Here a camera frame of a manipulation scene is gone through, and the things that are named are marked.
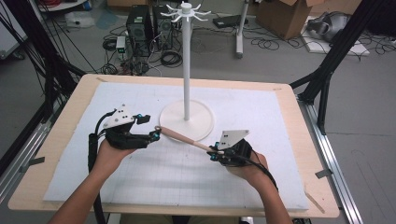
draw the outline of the person's left arm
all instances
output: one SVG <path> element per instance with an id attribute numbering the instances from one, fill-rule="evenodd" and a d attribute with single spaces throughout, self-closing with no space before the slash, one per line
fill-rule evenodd
<path id="1" fill-rule="evenodd" d="M 102 141 L 90 174 L 64 202 L 49 223 L 84 223 L 105 181 L 117 170 L 122 159 L 134 149 L 119 150 Z"/>

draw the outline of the person's right arm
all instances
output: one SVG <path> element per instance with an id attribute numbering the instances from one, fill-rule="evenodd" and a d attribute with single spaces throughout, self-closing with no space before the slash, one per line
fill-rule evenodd
<path id="1" fill-rule="evenodd" d="M 268 169 L 267 161 L 262 154 L 252 153 L 251 159 L 255 162 L 259 162 L 260 160 L 260 163 Z M 244 178 L 259 192 L 262 198 L 267 224 L 292 223 L 288 211 L 280 199 L 279 193 L 271 179 L 256 166 L 249 165 L 241 169 Z"/>

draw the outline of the black tape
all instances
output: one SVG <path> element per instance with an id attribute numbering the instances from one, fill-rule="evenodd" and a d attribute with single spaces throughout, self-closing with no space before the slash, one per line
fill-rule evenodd
<path id="1" fill-rule="evenodd" d="M 39 163 L 43 163 L 45 160 L 46 160 L 45 157 L 40 157 L 40 158 L 29 160 L 25 166 L 20 167 L 20 172 L 26 173 L 27 169 L 29 169 L 30 166 L 36 165 Z"/>
<path id="2" fill-rule="evenodd" d="M 331 169 L 322 170 L 315 173 L 315 175 L 317 176 L 318 179 L 321 179 L 324 176 L 332 175 L 332 170 Z"/>

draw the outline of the human arm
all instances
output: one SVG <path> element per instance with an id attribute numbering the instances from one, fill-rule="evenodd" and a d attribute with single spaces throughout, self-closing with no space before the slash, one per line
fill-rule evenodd
<path id="1" fill-rule="evenodd" d="M 84 223 L 100 188 L 117 170 L 122 159 L 133 152 L 134 149 L 116 149 L 106 139 L 102 141 L 91 172 L 64 202 L 49 223 Z"/>
<path id="2" fill-rule="evenodd" d="M 254 162 L 260 162 L 268 169 L 267 160 L 262 154 L 252 151 L 250 159 Z M 260 197 L 262 198 L 267 223 L 292 223 L 288 211 L 280 199 L 279 193 L 271 179 L 259 168 L 253 165 L 244 166 L 241 170 L 243 177 L 259 192 Z"/>

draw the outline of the forearm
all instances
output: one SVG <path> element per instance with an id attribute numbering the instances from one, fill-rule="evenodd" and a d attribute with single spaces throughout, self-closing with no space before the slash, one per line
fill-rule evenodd
<path id="1" fill-rule="evenodd" d="M 264 175 L 260 178 L 254 184 L 254 188 L 259 192 L 262 198 L 268 224 L 291 223 L 289 213 L 268 176 Z"/>
<path id="2" fill-rule="evenodd" d="M 88 175 L 49 223 L 84 223 L 105 181 L 99 175 Z"/>

